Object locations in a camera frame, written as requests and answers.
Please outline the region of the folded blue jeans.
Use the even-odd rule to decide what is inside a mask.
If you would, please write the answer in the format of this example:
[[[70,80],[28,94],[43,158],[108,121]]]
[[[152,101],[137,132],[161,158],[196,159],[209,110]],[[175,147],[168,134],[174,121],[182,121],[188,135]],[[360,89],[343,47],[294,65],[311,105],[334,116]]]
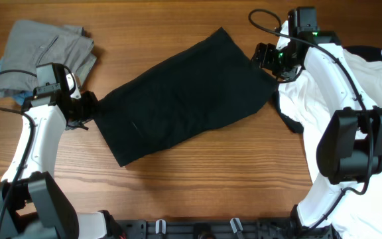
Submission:
[[[18,105],[21,106],[27,97],[32,96],[32,91],[10,90],[2,88],[1,84],[5,80],[6,77],[0,74],[0,98],[12,98]]]

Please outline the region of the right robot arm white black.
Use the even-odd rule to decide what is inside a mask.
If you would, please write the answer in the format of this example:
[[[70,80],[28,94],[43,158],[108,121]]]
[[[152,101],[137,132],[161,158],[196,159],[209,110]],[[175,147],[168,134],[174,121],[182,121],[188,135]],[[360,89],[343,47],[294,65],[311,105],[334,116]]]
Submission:
[[[259,43],[252,61],[281,84],[307,71],[326,101],[330,121],[315,150],[318,174],[291,216],[296,237],[321,234],[344,197],[365,195],[371,176],[382,172],[382,108],[363,93],[332,32],[305,32],[284,48]]]

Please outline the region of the black shorts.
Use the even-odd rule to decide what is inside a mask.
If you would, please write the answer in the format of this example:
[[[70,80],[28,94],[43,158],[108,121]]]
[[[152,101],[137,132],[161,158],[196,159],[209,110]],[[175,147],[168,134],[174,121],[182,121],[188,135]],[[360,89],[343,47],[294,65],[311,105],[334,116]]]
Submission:
[[[219,28],[110,92],[94,121],[123,167],[257,113],[276,88]]]

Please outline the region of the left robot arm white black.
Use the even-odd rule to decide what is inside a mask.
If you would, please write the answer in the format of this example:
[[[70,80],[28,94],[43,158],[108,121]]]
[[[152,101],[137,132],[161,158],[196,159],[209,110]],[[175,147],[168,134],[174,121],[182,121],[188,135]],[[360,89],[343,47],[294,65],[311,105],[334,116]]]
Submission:
[[[62,134],[82,127],[96,108],[92,92],[35,94],[21,108],[23,129],[0,182],[0,238],[112,238],[106,210],[76,212],[54,180]]]

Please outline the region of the folded grey trousers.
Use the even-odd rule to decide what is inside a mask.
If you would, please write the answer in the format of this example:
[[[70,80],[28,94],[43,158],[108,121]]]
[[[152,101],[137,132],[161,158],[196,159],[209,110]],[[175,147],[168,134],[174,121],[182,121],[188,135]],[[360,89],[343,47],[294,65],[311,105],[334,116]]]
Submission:
[[[92,54],[94,40],[81,26],[54,26],[30,20],[13,25],[0,70],[24,70],[35,73],[41,64],[67,66],[81,82],[87,78],[97,58]]]

